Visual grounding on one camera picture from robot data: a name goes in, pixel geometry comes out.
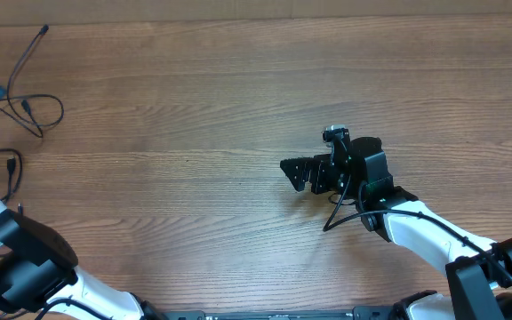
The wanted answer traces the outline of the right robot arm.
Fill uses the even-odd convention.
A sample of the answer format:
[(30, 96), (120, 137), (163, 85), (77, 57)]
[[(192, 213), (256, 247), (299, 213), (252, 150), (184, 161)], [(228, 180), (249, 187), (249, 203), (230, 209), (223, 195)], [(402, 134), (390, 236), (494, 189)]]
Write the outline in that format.
[(290, 158), (280, 168), (296, 191), (339, 194), (356, 213), (325, 222), (329, 231), (351, 220), (383, 240), (417, 254), (444, 275), (449, 292), (424, 291), (390, 307), (356, 310), (355, 319), (512, 319), (512, 238), (495, 242), (433, 213), (395, 185), (380, 139), (351, 139), (346, 129), (324, 131), (327, 154)]

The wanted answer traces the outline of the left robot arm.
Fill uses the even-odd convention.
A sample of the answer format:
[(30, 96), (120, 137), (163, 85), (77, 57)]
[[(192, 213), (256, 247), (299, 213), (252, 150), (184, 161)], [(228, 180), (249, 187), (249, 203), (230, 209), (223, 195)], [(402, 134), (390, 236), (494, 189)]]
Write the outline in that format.
[(53, 311), (75, 319), (163, 319), (164, 313), (130, 292), (102, 283), (78, 266), (68, 242), (54, 229), (12, 210), (7, 201), (22, 179), (23, 157), (12, 149), (8, 183), (0, 196), (0, 311), (43, 318)]

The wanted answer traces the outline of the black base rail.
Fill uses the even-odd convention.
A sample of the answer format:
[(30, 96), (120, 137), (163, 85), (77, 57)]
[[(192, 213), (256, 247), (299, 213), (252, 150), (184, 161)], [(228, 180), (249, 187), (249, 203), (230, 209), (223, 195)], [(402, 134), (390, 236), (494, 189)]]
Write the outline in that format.
[(356, 306), (343, 310), (205, 313), (161, 311), (142, 301), (144, 319), (161, 320), (454, 320), (452, 301), (435, 291), (418, 292), (389, 306)]

